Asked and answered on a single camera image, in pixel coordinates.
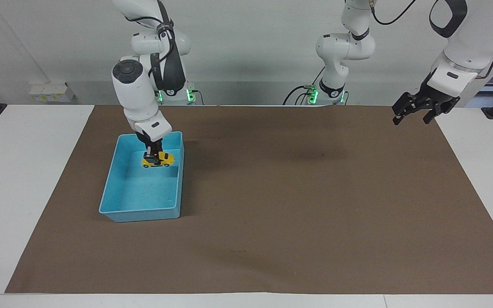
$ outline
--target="white wall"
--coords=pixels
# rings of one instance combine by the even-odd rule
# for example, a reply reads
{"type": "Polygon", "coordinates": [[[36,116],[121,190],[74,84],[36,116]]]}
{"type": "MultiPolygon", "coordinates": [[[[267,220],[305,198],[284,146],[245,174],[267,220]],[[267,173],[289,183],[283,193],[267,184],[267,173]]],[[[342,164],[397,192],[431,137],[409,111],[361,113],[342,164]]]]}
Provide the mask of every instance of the white wall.
{"type": "MultiPolygon", "coordinates": [[[[378,16],[390,20],[409,1],[380,0],[378,16]]],[[[446,44],[428,23],[432,4],[417,2],[394,25],[372,25],[376,53],[350,61],[351,104],[391,105],[416,91],[446,44]]],[[[311,82],[322,67],[317,38],[345,31],[342,0],[166,0],[166,6],[192,39],[184,58],[190,80],[217,104],[281,103],[291,86],[311,82]],[[232,96],[236,89],[243,94],[232,96]]],[[[0,12],[49,78],[69,82],[79,103],[116,103],[110,71],[131,54],[130,36],[141,27],[126,22],[110,0],[0,0],[0,12]]],[[[33,103],[28,84],[38,76],[0,30],[0,100],[33,103]]],[[[464,104],[483,83],[470,86],[464,104]]]]}

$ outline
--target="black cable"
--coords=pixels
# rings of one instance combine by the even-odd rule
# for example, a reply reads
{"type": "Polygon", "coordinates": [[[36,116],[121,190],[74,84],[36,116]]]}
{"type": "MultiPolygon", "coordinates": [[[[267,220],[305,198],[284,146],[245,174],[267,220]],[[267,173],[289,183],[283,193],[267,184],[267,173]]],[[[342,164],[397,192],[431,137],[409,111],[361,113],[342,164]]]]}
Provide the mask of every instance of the black cable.
{"type": "MultiPolygon", "coordinates": [[[[311,82],[311,85],[313,85],[313,86],[315,85],[315,82],[317,82],[317,79],[319,79],[319,76],[321,76],[321,74],[323,73],[324,68],[325,68],[325,66],[323,66],[323,68],[321,69],[321,71],[319,72],[319,74],[317,74],[317,77],[315,77],[315,79],[313,80],[313,82],[311,82]]],[[[307,90],[305,92],[305,96],[303,97],[302,103],[300,103],[300,105],[303,105],[303,101],[306,99],[308,93],[309,93],[309,90],[307,90]]]]}
{"type": "Polygon", "coordinates": [[[349,100],[349,91],[345,91],[343,94],[342,94],[342,99],[344,99],[344,97],[346,96],[347,94],[347,99],[345,100],[346,103],[344,104],[344,106],[347,106],[347,101],[349,100]]]}
{"type": "Polygon", "coordinates": [[[199,92],[199,95],[201,96],[201,103],[204,106],[205,105],[205,100],[203,99],[203,93],[201,93],[201,91],[199,91],[199,90],[197,90],[197,92],[199,92]]]}
{"type": "Polygon", "coordinates": [[[301,93],[300,95],[298,95],[298,97],[296,98],[296,101],[294,102],[294,106],[296,106],[298,104],[298,100],[300,99],[300,97],[302,97],[302,95],[303,95],[303,98],[305,99],[307,94],[301,93]]]}
{"type": "MultiPolygon", "coordinates": [[[[159,63],[163,62],[163,60],[166,60],[166,58],[168,58],[170,56],[170,54],[172,53],[172,51],[174,50],[174,44],[175,44],[175,37],[174,37],[174,30],[171,30],[171,29],[168,29],[166,30],[170,33],[172,33],[172,38],[170,38],[170,35],[167,34],[167,36],[169,37],[169,51],[166,53],[166,55],[164,55],[161,59],[159,59],[159,63]]],[[[153,70],[155,69],[154,66],[152,66],[152,68],[149,70],[149,72],[147,73],[147,76],[150,77],[153,70]]]]}
{"type": "Polygon", "coordinates": [[[199,93],[199,95],[201,96],[201,103],[203,104],[203,106],[205,105],[205,100],[203,99],[203,93],[201,93],[201,91],[191,90],[191,93],[199,93]]]}
{"type": "Polygon", "coordinates": [[[300,90],[300,89],[303,89],[303,86],[296,86],[296,88],[294,88],[292,91],[290,91],[290,93],[286,96],[286,98],[284,99],[284,102],[282,102],[282,105],[286,105],[286,101],[290,98],[290,95],[292,95],[294,92],[300,90]]]}
{"type": "Polygon", "coordinates": [[[492,64],[490,64],[490,68],[488,68],[488,72],[484,76],[477,76],[477,78],[475,78],[475,79],[486,79],[486,78],[488,78],[492,69],[493,69],[493,60],[492,60],[492,64]]]}
{"type": "Polygon", "coordinates": [[[128,21],[132,21],[132,22],[137,22],[137,21],[140,21],[143,19],[151,19],[151,20],[155,20],[156,22],[158,22],[160,24],[163,23],[160,19],[157,19],[157,18],[152,17],[152,16],[143,16],[143,17],[138,17],[138,18],[129,18],[129,17],[125,16],[125,19],[127,19],[128,21]]]}
{"type": "Polygon", "coordinates": [[[374,9],[374,7],[372,6],[373,4],[371,3],[371,7],[370,7],[370,10],[372,11],[372,16],[374,16],[374,20],[376,20],[376,22],[380,25],[384,25],[384,26],[387,26],[387,25],[391,25],[392,23],[395,23],[395,21],[399,20],[399,18],[401,18],[408,10],[409,8],[411,8],[411,6],[416,2],[417,0],[412,0],[412,2],[410,2],[410,4],[408,4],[407,8],[404,9],[404,11],[399,15],[397,16],[397,18],[393,19],[392,21],[390,21],[389,23],[383,23],[381,22],[378,17],[376,17],[376,10],[374,9]]]}

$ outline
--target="blue plastic bin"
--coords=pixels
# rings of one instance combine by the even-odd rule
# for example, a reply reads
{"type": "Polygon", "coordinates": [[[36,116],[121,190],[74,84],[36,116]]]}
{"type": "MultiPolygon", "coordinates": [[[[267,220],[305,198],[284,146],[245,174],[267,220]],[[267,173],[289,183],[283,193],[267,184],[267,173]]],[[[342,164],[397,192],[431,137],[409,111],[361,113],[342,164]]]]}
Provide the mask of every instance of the blue plastic bin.
{"type": "Polygon", "coordinates": [[[173,131],[163,138],[163,150],[174,155],[174,164],[143,168],[145,145],[136,135],[117,139],[100,214],[114,222],[172,219],[180,216],[184,142],[182,133],[173,131]]]}

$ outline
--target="electrical outlet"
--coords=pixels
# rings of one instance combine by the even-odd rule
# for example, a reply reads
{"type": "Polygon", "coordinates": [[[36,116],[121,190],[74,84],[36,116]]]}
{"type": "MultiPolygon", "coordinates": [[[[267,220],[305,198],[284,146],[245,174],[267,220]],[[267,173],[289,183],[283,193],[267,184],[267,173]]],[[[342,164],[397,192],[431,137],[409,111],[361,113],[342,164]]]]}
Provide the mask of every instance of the electrical outlet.
{"type": "Polygon", "coordinates": [[[32,84],[30,95],[41,103],[59,102],[70,103],[75,94],[67,83],[32,84]]]}

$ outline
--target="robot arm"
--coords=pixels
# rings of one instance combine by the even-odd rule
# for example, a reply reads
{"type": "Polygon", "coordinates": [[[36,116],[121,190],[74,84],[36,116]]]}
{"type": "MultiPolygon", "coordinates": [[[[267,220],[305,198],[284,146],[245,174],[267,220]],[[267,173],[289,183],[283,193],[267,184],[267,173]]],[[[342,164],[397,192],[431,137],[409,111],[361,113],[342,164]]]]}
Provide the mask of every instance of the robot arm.
{"type": "Polygon", "coordinates": [[[460,100],[460,94],[493,60],[493,0],[445,0],[452,18],[444,28],[432,28],[448,39],[431,72],[416,94],[404,93],[393,105],[398,125],[403,118],[421,109],[429,112],[423,118],[430,123],[441,113],[449,113],[460,100]]]}
{"type": "Polygon", "coordinates": [[[151,30],[133,35],[131,45],[137,55],[124,57],[115,65],[113,87],[129,125],[146,145],[143,165],[169,166],[173,157],[163,152],[162,138],[172,127],[159,111],[158,101],[190,101],[180,59],[189,53],[190,41],[184,33],[174,29],[160,0],[113,2],[128,21],[151,30]]]}
{"type": "Polygon", "coordinates": [[[372,19],[368,0],[346,0],[342,24],[349,33],[323,35],[317,41],[317,54],[325,64],[317,84],[318,100],[334,104],[344,91],[349,69],[344,60],[364,60],[374,53],[376,43],[370,34],[372,19]]]}

